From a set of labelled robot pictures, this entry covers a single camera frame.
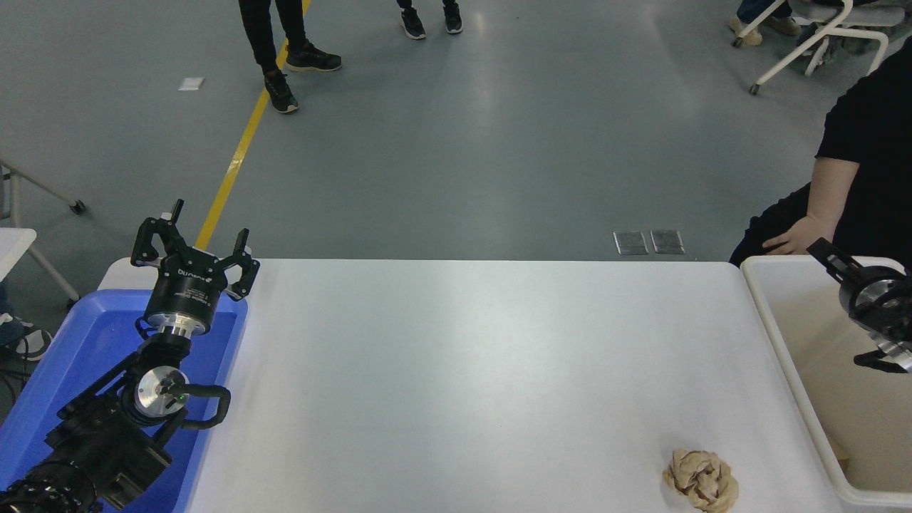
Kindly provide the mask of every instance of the blue tray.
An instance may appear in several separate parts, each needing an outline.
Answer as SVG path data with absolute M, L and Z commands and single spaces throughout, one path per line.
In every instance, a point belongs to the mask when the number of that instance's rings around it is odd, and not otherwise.
M 44 440 L 47 432 L 60 423 L 57 411 L 138 348 L 142 340 L 133 323 L 145 311 L 149 295 L 148 290 L 100 290 L 85 296 L 69 312 L 22 396 L 0 426 L 0 489 L 25 476 L 50 454 Z M 181 370 L 191 382 L 224 385 L 246 316 L 245 301 L 235 303 L 222 296 L 212 329 L 193 337 L 190 356 L 181 363 Z M 217 403 L 215 399 L 191 398 L 188 418 L 210 418 Z M 208 436 L 208 430 L 178 430 L 165 445 L 174 459 L 171 466 L 123 511 L 182 513 L 196 482 Z

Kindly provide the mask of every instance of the hand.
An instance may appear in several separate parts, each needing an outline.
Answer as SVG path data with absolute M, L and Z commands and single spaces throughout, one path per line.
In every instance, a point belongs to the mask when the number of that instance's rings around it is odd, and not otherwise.
M 767 255 L 807 255 L 807 247 L 818 238 L 833 240 L 835 227 L 830 227 L 811 216 L 805 216 L 784 234 L 763 243 Z

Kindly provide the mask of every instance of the black shirt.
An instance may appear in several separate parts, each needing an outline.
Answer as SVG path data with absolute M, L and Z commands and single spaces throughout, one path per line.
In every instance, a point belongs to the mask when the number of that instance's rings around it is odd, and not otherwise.
M 817 157 L 859 164 L 834 243 L 912 267 L 912 39 L 836 102 Z

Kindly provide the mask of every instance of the white plastic bin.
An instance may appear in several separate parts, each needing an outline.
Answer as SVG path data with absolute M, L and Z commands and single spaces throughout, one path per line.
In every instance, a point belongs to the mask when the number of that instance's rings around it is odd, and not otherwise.
M 857 260 L 902 269 L 885 258 Z M 836 492 L 853 504 L 912 508 L 912 375 L 853 363 L 876 345 L 812 257 L 755 256 L 741 270 Z M 845 474 L 824 431 L 849 457 Z

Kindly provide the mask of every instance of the robotic arm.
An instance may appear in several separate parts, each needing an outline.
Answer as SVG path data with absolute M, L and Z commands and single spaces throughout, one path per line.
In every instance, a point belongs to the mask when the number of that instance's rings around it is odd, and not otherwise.
M 176 226 L 182 207 L 178 200 L 170 213 L 146 219 L 133 247 L 134 266 L 159 269 L 137 319 L 144 341 L 57 413 L 62 422 L 45 439 L 51 455 L 0 492 L 0 513 L 97 513 L 100 498 L 123 509 L 171 464 L 164 446 L 178 429 L 209 429 L 228 413 L 228 390 L 190 384 L 181 361 L 190 354 L 190 338 L 212 326 L 222 291 L 235 301 L 248 294 L 259 262 L 246 248 L 247 229 L 224 259 L 187 246 Z M 152 244 L 155 235 L 165 256 Z M 225 270 L 234 266 L 242 275 L 229 284 Z M 184 405 L 192 395 L 217 397 L 216 414 L 188 420 Z M 152 436 L 142 431 L 159 424 Z
M 912 372 L 912 277 L 883 266 L 863 267 L 820 238 L 807 248 L 841 285 L 839 302 L 849 319 L 869 332 L 877 349 L 855 364 L 883 372 Z

